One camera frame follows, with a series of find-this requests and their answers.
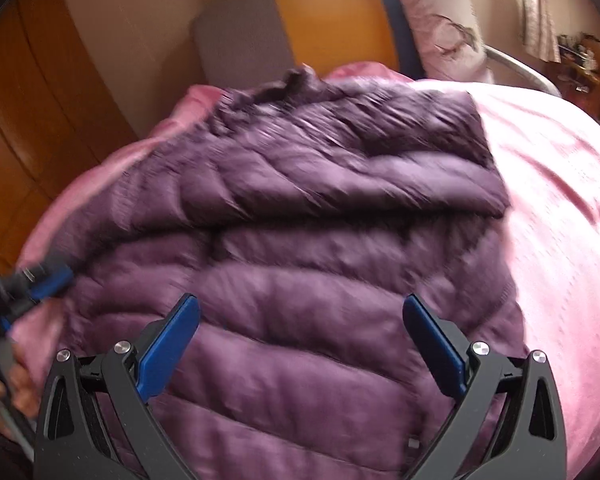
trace white pillow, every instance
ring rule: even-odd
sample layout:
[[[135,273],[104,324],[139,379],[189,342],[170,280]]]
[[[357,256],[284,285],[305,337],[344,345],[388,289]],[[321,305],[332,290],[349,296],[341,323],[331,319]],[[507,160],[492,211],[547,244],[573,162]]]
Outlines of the white pillow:
[[[427,77],[493,83],[471,0],[400,0]]]

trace white curtain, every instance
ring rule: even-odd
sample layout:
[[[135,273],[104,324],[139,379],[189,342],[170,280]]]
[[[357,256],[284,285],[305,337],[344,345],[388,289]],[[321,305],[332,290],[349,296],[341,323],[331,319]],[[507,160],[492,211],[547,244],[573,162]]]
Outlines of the white curtain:
[[[526,51],[543,61],[560,62],[554,20],[548,0],[523,0],[523,42]]]

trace wall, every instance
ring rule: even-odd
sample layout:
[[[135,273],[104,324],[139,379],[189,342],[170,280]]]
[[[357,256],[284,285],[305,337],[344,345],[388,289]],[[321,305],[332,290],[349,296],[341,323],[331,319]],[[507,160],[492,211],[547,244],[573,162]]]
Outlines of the wall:
[[[144,137],[204,81],[190,23],[209,0],[66,0],[102,78]]]
[[[0,272],[76,176],[135,138],[64,0],[11,0],[0,15]]]

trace pink fabric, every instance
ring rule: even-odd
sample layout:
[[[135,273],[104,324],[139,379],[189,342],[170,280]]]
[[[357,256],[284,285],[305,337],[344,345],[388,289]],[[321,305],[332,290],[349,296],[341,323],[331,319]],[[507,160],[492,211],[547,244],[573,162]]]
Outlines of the pink fabric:
[[[379,64],[356,65],[331,76],[405,80]],[[464,89],[482,115],[512,199],[502,236],[525,315],[526,343],[546,351],[551,361],[567,429],[569,478],[574,478],[600,446],[600,127],[570,103],[532,90],[433,80],[411,84]],[[71,211],[158,142],[200,120],[221,95],[219,89],[192,87],[149,139],[78,178],[32,232],[20,263],[40,259]],[[60,301],[47,302],[13,331],[37,384],[56,350],[61,309]]]

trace bed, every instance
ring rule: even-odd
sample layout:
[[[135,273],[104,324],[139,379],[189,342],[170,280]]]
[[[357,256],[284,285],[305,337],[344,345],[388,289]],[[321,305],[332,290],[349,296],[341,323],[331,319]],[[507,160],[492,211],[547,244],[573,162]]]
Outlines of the bed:
[[[221,98],[221,87],[248,88],[279,77],[289,63],[298,62],[287,57],[268,65],[269,70],[274,66],[277,73],[263,73],[238,70],[239,66],[253,64],[231,53],[225,52],[218,61],[217,49],[208,50],[214,59],[205,57],[202,44],[206,40],[200,35],[210,33],[205,23],[218,24],[218,20],[216,7],[196,25],[203,63],[216,86],[193,86],[149,138],[126,146],[75,180],[32,232],[20,257],[21,265],[45,254],[69,213],[160,143],[190,130]],[[221,29],[216,27],[216,34],[222,33]],[[247,51],[262,53],[257,48]],[[365,59],[359,59],[359,52],[347,56],[323,63],[318,73],[327,78],[422,78],[422,74],[418,77],[409,72],[399,56],[393,57],[397,60],[393,66],[386,58],[376,59],[369,52],[364,53]],[[569,478],[574,478],[600,447],[600,127],[582,111],[552,95],[555,93],[541,76],[522,70],[544,92],[433,80],[410,84],[419,89],[462,89],[477,103],[491,151],[512,199],[501,229],[525,316],[525,343],[543,349],[552,361],[568,436]],[[240,81],[228,80],[232,75]],[[13,332],[25,348],[36,350],[27,355],[38,384],[42,384],[46,362],[56,350],[62,330],[61,309],[61,302],[48,302],[23,319]]]

